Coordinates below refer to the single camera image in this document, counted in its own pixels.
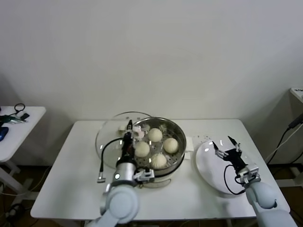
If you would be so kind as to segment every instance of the floor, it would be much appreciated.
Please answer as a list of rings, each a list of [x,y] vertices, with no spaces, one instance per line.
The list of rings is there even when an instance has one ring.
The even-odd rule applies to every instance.
[[[21,167],[21,173],[15,174],[14,177],[19,182],[23,182],[26,178],[33,178],[34,182],[32,185],[36,185],[39,183],[41,177],[43,176],[46,168],[45,167]],[[49,170],[47,170],[44,179],[41,184],[34,190],[39,191],[43,185],[43,182],[48,174]],[[276,179],[287,179],[293,177],[292,173],[288,169],[284,169],[280,171],[276,175]],[[298,220],[297,225],[303,227],[303,188],[295,187],[295,188],[282,188],[282,193],[287,199],[289,206],[291,207],[291,215]],[[6,187],[4,193],[13,193],[13,191]],[[9,223],[6,222],[3,212],[7,212],[10,208],[10,205],[13,201],[14,197],[7,195],[0,195],[0,227],[8,227]],[[51,220],[37,220],[30,216],[30,208],[33,206],[33,201],[23,201],[22,203],[25,208],[28,208],[27,211],[22,215],[19,220],[13,222],[14,227],[59,227],[60,225],[56,224]],[[233,220],[233,223],[238,223],[241,220]],[[123,227],[139,227],[143,225],[154,225],[155,227],[226,227],[225,220],[192,220],[192,221],[165,221],[165,222],[134,222],[128,225],[119,225]]]

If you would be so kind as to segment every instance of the steamed bun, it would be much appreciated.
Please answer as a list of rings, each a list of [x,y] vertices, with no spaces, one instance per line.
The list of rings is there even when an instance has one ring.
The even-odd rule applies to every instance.
[[[151,129],[147,135],[151,142],[159,142],[163,137],[162,132],[156,128]]]
[[[155,169],[164,168],[167,162],[163,154],[155,154],[152,156],[151,160],[152,160],[151,165]]]
[[[137,157],[146,157],[150,152],[150,146],[143,141],[140,141],[136,144],[134,154]]]
[[[167,153],[174,154],[178,151],[179,144],[176,139],[169,138],[164,141],[163,147]]]

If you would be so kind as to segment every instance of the metal pot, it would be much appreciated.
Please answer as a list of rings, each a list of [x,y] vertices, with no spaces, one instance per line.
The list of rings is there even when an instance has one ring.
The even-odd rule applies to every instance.
[[[139,166],[147,166],[153,169],[151,166],[151,157],[154,154],[163,154],[167,159],[167,164],[162,169],[153,169],[156,177],[164,177],[173,173],[182,163],[184,159],[184,153],[186,149],[186,137],[182,129],[171,120],[161,117],[149,117],[137,121],[134,126],[140,126],[143,129],[158,128],[163,133],[163,138],[160,142],[151,142],[148,139],[148,133],[144,136],[142,141],[147,142],[150,145],[150,152],[147,157],[136,157],[137,164]],[[178,142],[178,151],[174,154],[165,152],[163,143],[168,138],[175,138]]]

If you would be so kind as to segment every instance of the white plate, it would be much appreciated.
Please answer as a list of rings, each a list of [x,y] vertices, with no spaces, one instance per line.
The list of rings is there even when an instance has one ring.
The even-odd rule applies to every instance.
[[[233,144],[229,141],[228,137],[223,140],[214,140],[218,148],[222,151],[230,150],[234,148]],[[246,155],[242,153],[242,159],[248,164]],[[224,169],[227,165],[231,165],[230,162],[223,161],[215,155],[215,150],[212,140],[206,141],[201,144],[196,152],[196,165],[201,176],[209,183],[213,188],[226,194],[232,194],[224,183]],[[237,193],[244,188],[235,182],[236,176],[235,170],[232,166],[226,170],[226,182],[229,188]]]

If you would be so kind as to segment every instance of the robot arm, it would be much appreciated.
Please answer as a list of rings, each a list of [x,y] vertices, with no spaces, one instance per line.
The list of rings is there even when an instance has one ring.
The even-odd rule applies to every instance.
[[[257,215],[258,225],[260,227],[296,227],[291,215],[280,208],[276,192],[268,184],[260,182],[258,167],[255,164],[244,163],[241,159],[240,144],[233,138],[228,138],[235,148],[223,152],[213,142],[215,153],[224,161],[232,163],[237,178],[245,188],[247,199]]]
[[[91,221],[87,227],[114,227],[117,223],[127,223],[139,211],[139,198],[134,187],[140,182],[154,179],[153,170],[138,169],[134,160],[132,122],[123,138],[122,156],[116,164],[113,181],[105,192],[106,204],[101,206],[101,217]],[[252,205],[260,227],[297,227],[291,215],[280,208],[280,202],[275,191],[267,184],[260,182],[261,178],[256,165],[247,165],[242,159],[240,144],[229,137],[234,149],[220,151],[213,142],[215,153],[224,161],[231,162],[237,178],[246,190],[246,196]]]
[[[123,137],[122,155],[116,163],[113,181],[107,185],[103,194],[106,197],[105,206],[101,206],[101,217],[91,221],[87,227],[114,227],[133,220],[139,211],[139,197],[134,190],[138,184],[152,181],[154,171],[148,168],[138,168],[134,159],[133,124],[130,120]],[[103,168],[100,169],[98,183],[104,183]]]

